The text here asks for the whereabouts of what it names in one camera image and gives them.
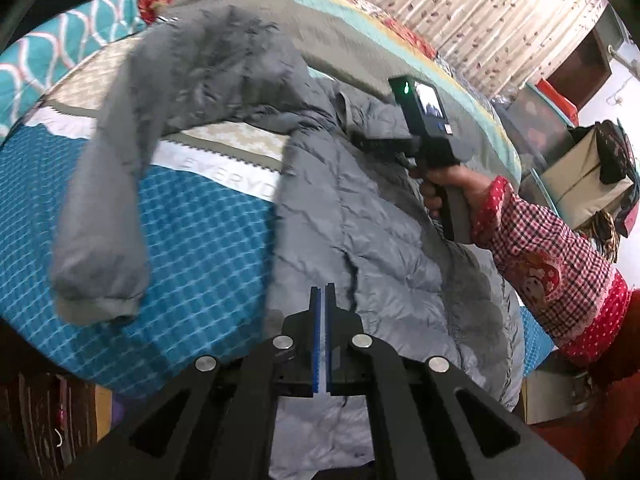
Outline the right forearm red checked sleeve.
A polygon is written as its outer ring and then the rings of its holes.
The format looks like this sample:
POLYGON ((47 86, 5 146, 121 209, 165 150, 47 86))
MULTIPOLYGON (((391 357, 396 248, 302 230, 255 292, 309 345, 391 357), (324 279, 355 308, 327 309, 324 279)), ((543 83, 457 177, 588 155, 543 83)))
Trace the right forearm red checked sleeve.
POLYGON ((491 252, 555 346, 579 366, 611 348, 631 290, 623 275, 556 214, 495 178, 472 221, 472 241, 491 252))

